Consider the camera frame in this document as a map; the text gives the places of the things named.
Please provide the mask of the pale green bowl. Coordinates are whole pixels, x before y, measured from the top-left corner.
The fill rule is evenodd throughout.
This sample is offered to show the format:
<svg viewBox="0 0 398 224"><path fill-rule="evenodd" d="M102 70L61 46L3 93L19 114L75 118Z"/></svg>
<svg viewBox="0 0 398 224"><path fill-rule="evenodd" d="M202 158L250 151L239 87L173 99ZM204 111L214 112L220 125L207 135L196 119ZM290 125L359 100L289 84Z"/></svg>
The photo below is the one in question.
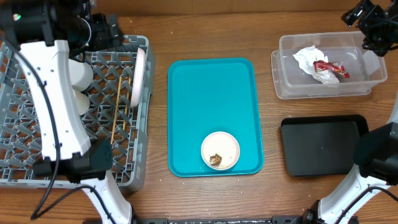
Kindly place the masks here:
<svg viewBox="0 0 398 224"><path fill-rule="evenodd" d="M90 86L93 80L93 71L88 63L69 59L68 69L73 90L82 92Z"/></svg>

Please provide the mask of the white round plate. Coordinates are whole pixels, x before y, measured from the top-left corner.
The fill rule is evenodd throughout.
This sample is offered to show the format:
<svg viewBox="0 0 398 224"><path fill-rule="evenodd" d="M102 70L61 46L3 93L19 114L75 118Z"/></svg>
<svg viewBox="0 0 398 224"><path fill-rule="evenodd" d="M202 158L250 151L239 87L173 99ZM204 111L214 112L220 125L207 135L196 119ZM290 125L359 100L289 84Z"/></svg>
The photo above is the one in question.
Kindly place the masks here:
<svg viewBox="0 0 398 224"><path fill-rule="evenodd" d="M141 91L144 84L144 74L146 69L146 53L143 49L137 49L136 63L132 81L132 92L130 107L136 107L141 100Z"/></svg>

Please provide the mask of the red snack wrapper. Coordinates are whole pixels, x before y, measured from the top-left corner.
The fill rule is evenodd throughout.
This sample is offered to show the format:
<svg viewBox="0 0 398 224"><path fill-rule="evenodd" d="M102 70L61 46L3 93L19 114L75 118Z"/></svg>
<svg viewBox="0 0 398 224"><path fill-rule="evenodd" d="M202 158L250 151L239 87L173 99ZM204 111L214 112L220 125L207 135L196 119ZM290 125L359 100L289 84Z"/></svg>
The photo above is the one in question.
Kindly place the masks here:
<svg viewBox="0 0 398 224"><path fill-rule="evenodd" d="M322 72L325 70L329 70L335 73L338 73L345 78L349 78L350 75L349 73L345 70L344 66L338 64L338 63L332 63L332 62L326 62L323 60L318 60L313 62L313 66L315 68L316 72Z"/></svg>

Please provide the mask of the white napkin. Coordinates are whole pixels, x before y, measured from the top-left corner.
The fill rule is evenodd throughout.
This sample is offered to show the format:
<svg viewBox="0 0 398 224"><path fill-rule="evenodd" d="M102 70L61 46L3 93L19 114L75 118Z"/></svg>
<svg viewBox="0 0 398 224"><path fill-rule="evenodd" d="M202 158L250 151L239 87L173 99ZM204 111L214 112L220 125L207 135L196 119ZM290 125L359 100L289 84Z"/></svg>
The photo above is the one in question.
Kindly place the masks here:
<svg viewBox="0 0 398 224"><path fill-rule="evenodd" d="M322 60L328 62L328 57L324 53L317 49L314 45L311 47L306 47L299 50L296 54L293 54L294 59L298 61L299 68L305 73L312 76L317 81L323 84L336 84L339 80L336 76L329 70L324 70L317 72L315 70L314 62Z"/></svg>

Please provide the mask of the white cup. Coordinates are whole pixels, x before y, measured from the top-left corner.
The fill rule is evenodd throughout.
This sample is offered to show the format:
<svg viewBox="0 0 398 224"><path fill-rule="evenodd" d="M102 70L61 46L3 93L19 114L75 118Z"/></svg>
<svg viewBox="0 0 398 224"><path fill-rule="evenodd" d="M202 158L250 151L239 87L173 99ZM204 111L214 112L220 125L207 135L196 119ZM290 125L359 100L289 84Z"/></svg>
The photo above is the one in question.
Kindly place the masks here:
<svg viewBox="0 0 398 224"><path fill-rule="evenodd" d="M79 91L74 90L77 110L80 116L83 116L90 107L90 99Z"/></svg>

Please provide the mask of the pink bowl with scraps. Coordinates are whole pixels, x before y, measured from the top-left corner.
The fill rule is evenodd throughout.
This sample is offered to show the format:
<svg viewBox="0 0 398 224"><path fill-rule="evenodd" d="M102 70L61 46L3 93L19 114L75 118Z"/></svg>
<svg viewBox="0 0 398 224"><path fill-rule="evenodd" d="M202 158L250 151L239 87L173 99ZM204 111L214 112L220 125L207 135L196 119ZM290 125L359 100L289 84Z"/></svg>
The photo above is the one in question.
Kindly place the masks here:
<svg viewBox="0 0 398 224"><path fill-rule="evenodd" d="M222 157L219 166L210 165L210 156L218 154ZM236 165L240 157L240 145L236 138L224 131L213 132L201 144L201 157L204 163L214 170L228 170Z"/></svg>

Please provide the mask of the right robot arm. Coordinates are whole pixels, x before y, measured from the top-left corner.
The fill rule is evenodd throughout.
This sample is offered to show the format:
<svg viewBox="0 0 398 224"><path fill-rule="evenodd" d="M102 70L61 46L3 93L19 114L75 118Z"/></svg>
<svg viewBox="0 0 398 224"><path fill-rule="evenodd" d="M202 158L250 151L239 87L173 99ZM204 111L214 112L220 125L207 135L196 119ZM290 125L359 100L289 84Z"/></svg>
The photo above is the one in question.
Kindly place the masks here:
<svg viewBox="0 0 398 224"><path fill-rule="evenodd" d="M362 48L383 57L397 49L397 0L383 9L370 0L360 1L342 15L343 22L355 25L363 34ZM379 192L392 199L388 190L397 185L397 110L384 126L359 139L354 165L328 196L317 200L293 223L349 223L352 216Z"/></svg>

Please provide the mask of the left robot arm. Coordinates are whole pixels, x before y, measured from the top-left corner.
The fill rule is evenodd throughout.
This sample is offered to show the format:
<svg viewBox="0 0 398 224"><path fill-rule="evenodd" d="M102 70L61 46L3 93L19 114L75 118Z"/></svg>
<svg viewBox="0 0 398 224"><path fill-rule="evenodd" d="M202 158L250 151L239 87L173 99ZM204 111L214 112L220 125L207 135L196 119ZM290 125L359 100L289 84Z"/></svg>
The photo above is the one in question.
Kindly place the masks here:
<svg viewBox="0 0 398 224"><path fill-rule="evenodd" d="M1 30L23 69L39 120L42 157L33 165L35 174L65 176L86 193L103 223L131 223L132 206L111 172L111 143L91 142L87 135L69 66L84 52L120 47L118 18L92 14L90 1L4 1Z"/></svg>

